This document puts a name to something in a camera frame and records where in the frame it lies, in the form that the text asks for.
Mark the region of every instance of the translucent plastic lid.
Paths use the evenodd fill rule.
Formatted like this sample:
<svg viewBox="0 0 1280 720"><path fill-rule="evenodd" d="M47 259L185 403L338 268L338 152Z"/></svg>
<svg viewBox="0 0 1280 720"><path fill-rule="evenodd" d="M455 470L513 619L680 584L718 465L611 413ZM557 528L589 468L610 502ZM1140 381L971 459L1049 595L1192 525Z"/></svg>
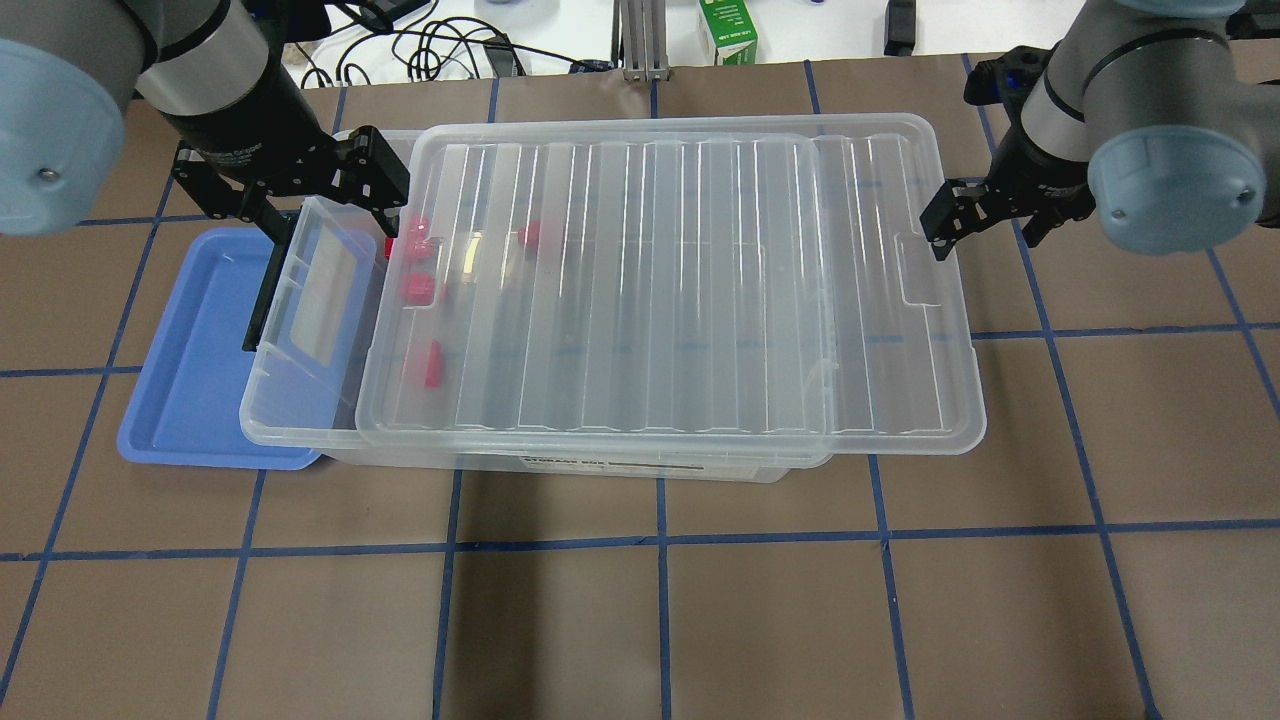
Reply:
<svg viewBox="0 0 1280 720"><path fill-rule="evenodd" d="M983 434L920 118L444 126L410 169L372 445L800 466Z"/></svg>

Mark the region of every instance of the blue plastic tray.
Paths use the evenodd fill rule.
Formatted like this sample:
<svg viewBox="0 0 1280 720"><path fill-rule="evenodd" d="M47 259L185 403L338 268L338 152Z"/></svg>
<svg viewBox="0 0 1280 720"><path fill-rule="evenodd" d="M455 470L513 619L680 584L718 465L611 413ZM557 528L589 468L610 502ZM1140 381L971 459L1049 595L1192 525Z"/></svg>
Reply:
<svg viewBox="0 0 1280 720"><path fill-rule="evenodd" d="M252 229L218 228L192 243L116 436L127 460L298 470L320 456L241 432L253 365L241 343L270 255L271 241Z"/></svg>

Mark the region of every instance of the white label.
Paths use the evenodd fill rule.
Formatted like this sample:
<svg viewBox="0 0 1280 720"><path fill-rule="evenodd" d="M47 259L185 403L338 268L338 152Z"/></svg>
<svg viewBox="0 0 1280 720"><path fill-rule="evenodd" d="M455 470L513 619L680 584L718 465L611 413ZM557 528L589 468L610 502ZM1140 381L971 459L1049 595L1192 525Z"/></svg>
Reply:
<svg viewBox="0 0 1280 720"><path fill-rule="evenodd" d="M329 228L320 229L320 240L311 269L307 272L298 311L293 315L289 341L298 350L328 366L347 306L351 279L356 275L356 256L343 247Z"/></svg>
<svg viewBox="0 0 1280 720"><path fill-rule="evenodd" d="M707 468L704 465L649 465L644 462L611 462L608 460L566 460L562 457L521 457L526 468L564 473L598 473L604 475L750 479L755 468Z"/></svg>

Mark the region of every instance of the container lid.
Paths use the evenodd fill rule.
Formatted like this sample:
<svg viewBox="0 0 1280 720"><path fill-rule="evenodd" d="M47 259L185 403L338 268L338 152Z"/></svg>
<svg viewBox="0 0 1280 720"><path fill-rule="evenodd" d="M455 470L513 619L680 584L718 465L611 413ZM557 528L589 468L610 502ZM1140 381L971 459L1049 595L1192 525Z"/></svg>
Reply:
<svg viewBox="0 0 1280 720"><path fill-rule="evenodd" d="M116 436L127 460L298 470L319 457L256 445L239 427L253 364L241 342L270 255L271 241L252 229L218 228L192 243Z"/></svg>
<svg viewBox="0 0 1280 720"><path fill-rule="evenodd" d="M410 168L375 446L803 466L982 438L920 118L444 126Z"/></svg>

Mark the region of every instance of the green and white carton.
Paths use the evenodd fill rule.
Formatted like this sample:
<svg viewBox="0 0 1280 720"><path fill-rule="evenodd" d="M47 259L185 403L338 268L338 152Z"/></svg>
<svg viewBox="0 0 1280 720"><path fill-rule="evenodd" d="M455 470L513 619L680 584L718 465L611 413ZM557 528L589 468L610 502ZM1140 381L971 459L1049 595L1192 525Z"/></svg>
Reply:
<svg viewBox="0 0 1280 720"><path fill-rule="evenodd" d="M707 50L717 65L754 65L760 36L755 32L746 0L698 0L703 9Z"/></svg>

